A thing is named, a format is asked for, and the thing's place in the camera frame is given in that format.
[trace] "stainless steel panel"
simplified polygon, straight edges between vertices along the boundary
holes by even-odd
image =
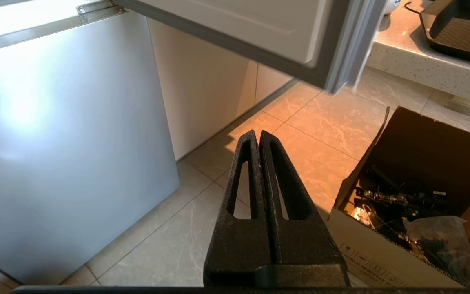
[[[59,283],[178,185],[144,16],[0,49],[0,270]]]

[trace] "door hinge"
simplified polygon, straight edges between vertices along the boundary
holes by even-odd
[[[102,18],[106,15],[111,16],[118,13],[124,13],[123,7],[115,4],[111,0],[97,0],[76,6],[77,14],[83,23],[91,22],[92,19]]]

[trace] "black tray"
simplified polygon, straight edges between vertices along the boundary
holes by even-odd
[[[431,48],[470,60],[470,0],[436,0],[420,21]]]

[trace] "speckled countertop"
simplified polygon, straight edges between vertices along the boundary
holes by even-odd
[[[470,99],[470,61],[431,49],[420,16],[403,7],[407,2],[382,19],[367,65]],[[414,0],[409,6],[422,11],[429,3]]]

